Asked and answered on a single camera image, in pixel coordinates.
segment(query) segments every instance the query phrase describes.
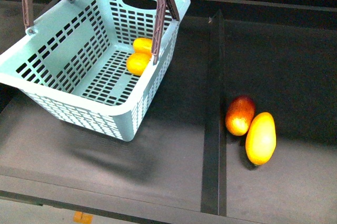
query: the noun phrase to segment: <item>black surface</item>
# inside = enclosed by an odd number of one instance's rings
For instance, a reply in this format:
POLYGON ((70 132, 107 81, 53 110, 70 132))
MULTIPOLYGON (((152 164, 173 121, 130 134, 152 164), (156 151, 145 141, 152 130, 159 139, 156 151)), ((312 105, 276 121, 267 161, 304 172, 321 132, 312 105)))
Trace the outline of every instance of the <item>black surface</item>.
POLYGON ((337 223, 337 32, 227 21, 226 90, 275 120, 276 150, 254 167, 227 135, 227 216, 337 223))

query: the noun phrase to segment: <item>plastic basket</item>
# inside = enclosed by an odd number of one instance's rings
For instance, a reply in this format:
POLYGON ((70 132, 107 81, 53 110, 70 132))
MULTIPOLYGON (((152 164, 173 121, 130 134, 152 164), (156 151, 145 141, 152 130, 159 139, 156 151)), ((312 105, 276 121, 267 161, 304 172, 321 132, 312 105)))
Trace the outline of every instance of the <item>plastic basket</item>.
MULTIPOLYGON (((190 0, 174 1, 182 19, 190 0)), ((0 56, 0 81, 60 120, 131 141, 169 66, 180 23, 164 4, 156 54, 141 77, 129 73, 125 62, 135 38, 156 42, 158 5, 147 10, 123 0, 62 0, 31 26, 25 18, 27 35, 0 56)))

